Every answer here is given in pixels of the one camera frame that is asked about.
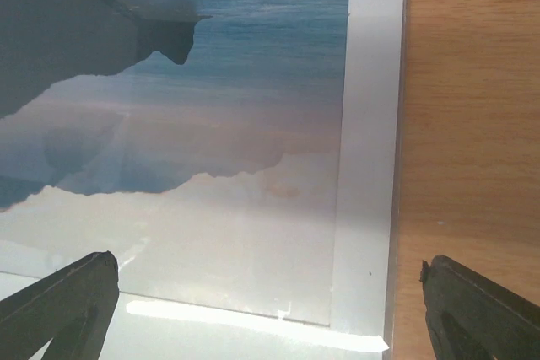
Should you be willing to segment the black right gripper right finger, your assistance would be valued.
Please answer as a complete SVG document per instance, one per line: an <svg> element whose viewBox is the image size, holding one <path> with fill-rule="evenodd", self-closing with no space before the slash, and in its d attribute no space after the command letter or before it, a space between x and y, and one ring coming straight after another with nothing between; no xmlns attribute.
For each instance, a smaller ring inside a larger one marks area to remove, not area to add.
<svg viewBox="0 0 540 360"><path fill-rule="evenodd" d="M538 305L444 255L419 280L437 359L539 358Z"/></svg>

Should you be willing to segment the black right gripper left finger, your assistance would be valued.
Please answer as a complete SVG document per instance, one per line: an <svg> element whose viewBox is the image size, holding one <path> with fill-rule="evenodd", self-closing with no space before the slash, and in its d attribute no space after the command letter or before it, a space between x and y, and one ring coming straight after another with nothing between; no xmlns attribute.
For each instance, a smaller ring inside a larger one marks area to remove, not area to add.
<svg viewBox="0 0 540 360"><path fill-rule="evenodd" d="M1 358L97 359L119 299L118 264L93 252L1 301Z"/></svg>

